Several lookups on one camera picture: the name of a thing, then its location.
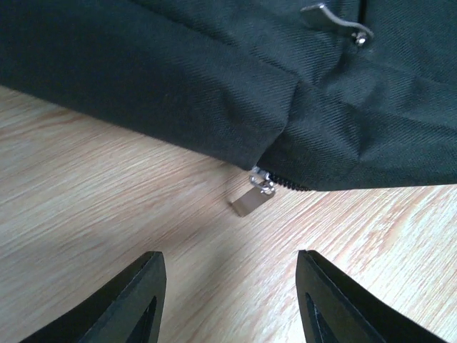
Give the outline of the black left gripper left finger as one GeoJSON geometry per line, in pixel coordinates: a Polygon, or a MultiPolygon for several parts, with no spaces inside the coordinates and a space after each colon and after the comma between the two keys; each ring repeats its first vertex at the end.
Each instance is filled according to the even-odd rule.
{"type": "Polygon", "coordinates": [[[146,252],[72,310],[24,342],[157,342],[166,268],[161,252],[146,252]]]}

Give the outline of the black backpack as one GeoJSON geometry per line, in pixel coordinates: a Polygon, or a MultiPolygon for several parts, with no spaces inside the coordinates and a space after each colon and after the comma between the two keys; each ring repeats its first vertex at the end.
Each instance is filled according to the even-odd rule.
{"type": "Polygon", "coordinates": [[[454,1],[3,1],[1,84],[278,184],[456,182],[454,1]]]}

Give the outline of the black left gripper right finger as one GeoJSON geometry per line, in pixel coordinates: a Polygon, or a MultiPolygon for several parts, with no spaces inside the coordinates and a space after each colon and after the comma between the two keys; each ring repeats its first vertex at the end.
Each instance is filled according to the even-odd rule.
{"type": "Polygon", "coordinates": [[[445,342],[314,250],[298,252],[296,290],[307,342],[445,342]]]}

